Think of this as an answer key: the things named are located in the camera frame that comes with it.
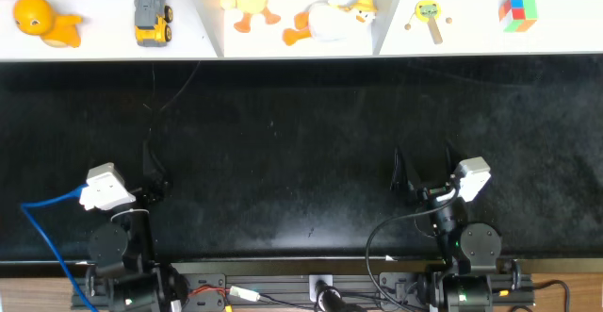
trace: wooden floor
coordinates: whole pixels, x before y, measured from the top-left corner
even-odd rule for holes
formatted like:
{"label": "wooden floor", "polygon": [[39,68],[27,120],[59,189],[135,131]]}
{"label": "wooden floor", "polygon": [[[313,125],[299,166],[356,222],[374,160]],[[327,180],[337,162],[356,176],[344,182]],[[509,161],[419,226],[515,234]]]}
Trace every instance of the wooden floor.
{"label": "wooden floor", "polygon": [[[534,274],[534,283],[551,279],[563,280],[571,290],[571,310],[603,311],[602,274]],[[0,279],[0,312],[65,312],[70,310],[71,284],[67,279]],[[534,312],[563,312],[563,289],[552,286],[536,292]],[[497,312],[510,308],[496,308]],[[257,312],[257,309],[236,309],[236,312]],[[271,312],[297,312],[284,308]]]}

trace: wooden handle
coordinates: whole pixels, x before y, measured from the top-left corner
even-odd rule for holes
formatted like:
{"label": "wooden handle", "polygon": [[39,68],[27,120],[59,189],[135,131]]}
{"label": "wooden handle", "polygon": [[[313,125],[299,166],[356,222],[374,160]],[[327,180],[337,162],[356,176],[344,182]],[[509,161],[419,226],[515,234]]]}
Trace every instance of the wooden handle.
{"label": "wooden handle", "polygon": [[435,19],[430,18],[430,20],[427,22],[427,27],[430,28],[430,32],[432,33],[433,43],[440,44],[444,42],[444,40],[442,40],[442,34],[440,34],[440,28],[437,27],[437,22]]}

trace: white duck plush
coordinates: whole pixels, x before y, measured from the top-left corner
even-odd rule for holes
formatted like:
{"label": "white duck plush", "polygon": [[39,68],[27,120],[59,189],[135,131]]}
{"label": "white duck plush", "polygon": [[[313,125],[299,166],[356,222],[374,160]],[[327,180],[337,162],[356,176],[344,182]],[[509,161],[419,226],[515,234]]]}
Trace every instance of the white duck plush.
{"label": "white duck plush", "polygon": [[358,0],[350,7],[342,7],[338,0],[320,1],[308,11],[295,16],[295,29],[286,29],[283,41],[293,45],[301,39],[339,41],[363,33],[375,20],[377,9],[373,0]]}

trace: metal bracket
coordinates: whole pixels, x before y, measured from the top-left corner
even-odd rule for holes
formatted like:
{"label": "metal bracket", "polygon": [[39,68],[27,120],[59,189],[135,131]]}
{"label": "metal bracket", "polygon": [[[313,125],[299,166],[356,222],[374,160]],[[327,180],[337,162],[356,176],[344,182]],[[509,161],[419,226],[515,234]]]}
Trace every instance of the metal bracket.
{"label": "metal bracket", "polygon": [[[183,274],[187,278],[188,290],[203,285],[226,288],[224,274]],[[183,306],[183,312],[221,312],[224,310],[224,298],[217,291],[209,291],[190,297]]]}
{"label": "metal bracket", "polygon": [[310,301],[315,303],[317,301],[317,283],[319,281],[323,281],[327,286],[333,285],[333,275],[332,274],[310,274],[308,276],[309,279],[309,291],[310,291]]}
{"label": "metal bracket", "polygon": [[[414,306],[423,306],[423,304],[418,300],[416,294],[413,294],[414,290],[410,290],[411,286],[416,282],[417,274],[409,273],[409,272],[383,272],[379,274],[379,284],[383,288],[383,290],[388,293],[392,298],[396,299],[398,302],[402,302],[404,299],[406,304],[411,304]],[[396,311],[398,308],[386,302],[381,302],[381,309],[384,311]]]}

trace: blue cable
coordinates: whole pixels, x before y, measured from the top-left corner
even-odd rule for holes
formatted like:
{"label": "blue cable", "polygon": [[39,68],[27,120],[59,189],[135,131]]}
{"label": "blue cable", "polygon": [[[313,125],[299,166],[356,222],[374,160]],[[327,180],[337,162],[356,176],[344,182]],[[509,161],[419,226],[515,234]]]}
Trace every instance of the blue cable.
{"label": "blue cable", "polygon": [[79,288],[79,285],[75,282],[75,279],[73,278],[72,274],[69,272],[69,269],[67,268],[67,264],[65,264],[65,260],[63,260],[63,257],[60,256],[60,253],[58,252],[55,244],[53,244],[53,242],[50,241],[50,239],[48,238],[48,236],[46,235],[44,230],[41,228],[41,226],[38,224],[38,222],[36,222],[34,217],[29,213],[29,211],[27,211],[28,208],[46,207],[49,205],[60,203],[62,201],[68,200],[68,199],[79,198],[82,195],[82,189],[84,189],[85,187],[86,187],[86,185],[80,186],[77,189],[74,189],[71,192],[69,192],[65,195],[61,195],[55,199],[50,199],[50,200],[46,200],[46,201],[38,202],[38,203],[22,203],[21,210],[27,216],[27,218],[29,219],[31,224],[33,224],[34,227],[36,227],[38,232],[41,234],[41,237],[44,238],[44,241],[46,241],[46,243],[48,244],[48,247],[50,247],[50,249],[55,254],[55,257],[57,258],[58,263],[60,264],[60,267],[63,268],[63,270],[65,271],[65,274],[67,275],[69,280],[71,280],[73,289],[75,289],[75,292],[77,292],[77,295],[79,295],[79,297],[82,299],[82,302],[84,302],[84,304],[86,305],[87,308],[90,309],[90,311],[98,312],[96,307],[94,307],[94,305],[88,300],[88,298],[86,297],[84,292],[82,292],[82,290]]}

